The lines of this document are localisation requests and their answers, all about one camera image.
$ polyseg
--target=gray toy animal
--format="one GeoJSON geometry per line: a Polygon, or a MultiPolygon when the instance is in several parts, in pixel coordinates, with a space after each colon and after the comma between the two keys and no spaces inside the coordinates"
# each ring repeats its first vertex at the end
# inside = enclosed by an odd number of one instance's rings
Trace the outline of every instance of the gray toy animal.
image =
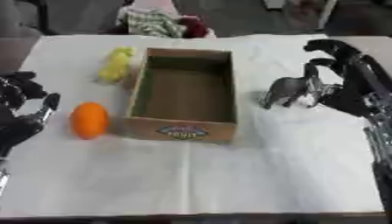
{"type": "Polygon", "coordinates": [[[322,86],[322,83],[319,79],[318,69],[312,63],[306,63],[304,65],[304,77],[284,77],[276,80],[271,85],[264,98],[263,107],[270,109],[275,102],[281,99],[287,99],[283,106],[288,108],[300,96],[307,94],[312,94],[315,98],[313,105],[309,106],[314,107],[318,103],[315,96],[319,94],[320,86],[322,86]]]}

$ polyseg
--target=orange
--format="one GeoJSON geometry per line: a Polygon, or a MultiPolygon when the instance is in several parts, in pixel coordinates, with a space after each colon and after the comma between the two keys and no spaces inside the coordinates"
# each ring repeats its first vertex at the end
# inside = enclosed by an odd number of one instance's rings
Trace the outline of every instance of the orange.
{"type": "Polygon", "coordinates": [[[82,139],[93,139],[106,133],[109,117],[106,109],[96,102],[84,102],[71,114],[74,133],[82,139]]]}

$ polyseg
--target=cardboard box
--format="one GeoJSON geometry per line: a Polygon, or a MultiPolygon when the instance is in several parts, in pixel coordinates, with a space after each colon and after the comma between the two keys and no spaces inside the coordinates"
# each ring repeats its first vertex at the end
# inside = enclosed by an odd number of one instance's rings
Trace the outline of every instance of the cardboard box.
{"type": "Polygon", "coordinates": [[[143,139],[230,141],[237,124],[231,52],[148,49],[126,123],[143,139]]]}

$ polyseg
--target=white tablecloth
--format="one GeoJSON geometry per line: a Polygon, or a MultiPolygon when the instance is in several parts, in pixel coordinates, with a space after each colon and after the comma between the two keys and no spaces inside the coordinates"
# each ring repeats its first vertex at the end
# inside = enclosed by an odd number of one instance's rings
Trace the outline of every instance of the white tablecloth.
{"type": "MultiPolygon", "coordinates": [[[[325,56],[302,50],[307,40],[324,37],[42,38],[21,70],[37,72],[46,90],[61,93],[60,109],[44,132],[12,152],[0,216],[381,211],[361,119],[323,106],[264,110],[255,102],[276,78],[301,76],[307,60],[325,56]],[[117,46],[137,48],[134,68],[151,46],[233,51],[239,110],[233,143],[73,136],[67,119],[81,102],[124,114],[129,93],[95,82],[117,46]]],[[[325,80],[339,80],[320,71],[325,80]]]]}

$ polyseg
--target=box label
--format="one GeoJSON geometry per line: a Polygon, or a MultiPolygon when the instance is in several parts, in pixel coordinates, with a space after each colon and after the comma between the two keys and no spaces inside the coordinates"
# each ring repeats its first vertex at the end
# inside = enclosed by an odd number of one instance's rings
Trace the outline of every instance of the box label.
{"type": "Polygon", "coordinates": [[[178,140],[191,140],[208,135],[208,132],[193,126],[165,126],[157,132],[178,140]]]}

